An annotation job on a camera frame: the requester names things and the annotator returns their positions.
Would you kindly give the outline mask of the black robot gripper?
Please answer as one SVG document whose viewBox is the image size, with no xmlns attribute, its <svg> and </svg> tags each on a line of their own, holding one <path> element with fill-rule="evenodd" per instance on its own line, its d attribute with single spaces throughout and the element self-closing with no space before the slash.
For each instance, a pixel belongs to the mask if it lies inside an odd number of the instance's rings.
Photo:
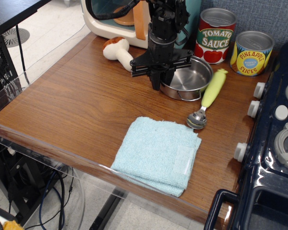
<svg viewBox="0 0 288 230">
<path fill-rule="evenodd" d="M 130 61 L 132 76 L 150 75 L 153 89 L 159 91 L 160 75 L 163 72 L 162 82 L 170 85 L 176 69 L 188 67 L 193 55 L 192 50 L 175 48 L 176 40 L 176 33 L 163 39 L 149 31 L 147 50 Z"/>
</svg>

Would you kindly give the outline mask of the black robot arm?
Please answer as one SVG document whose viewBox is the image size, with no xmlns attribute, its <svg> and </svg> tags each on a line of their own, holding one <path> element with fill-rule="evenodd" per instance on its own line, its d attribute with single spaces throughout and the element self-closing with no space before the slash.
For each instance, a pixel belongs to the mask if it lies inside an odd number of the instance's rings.
<svg viewBox="0 0 288 230">
<path fill-rule="evenodd" d="M 132 76 L 147 75 L 154 90 L 170 84 L 177 69 L 191 64 L 191 50 L 175 48 L 178 33 L 187 34 L 189 22 L 183 0 L 132 0 L 100 13 L 100 1 L 83 0 L 84 21 L 98 36 L 108 39 L 103 53 L 118 60 Z"/>
</svg>

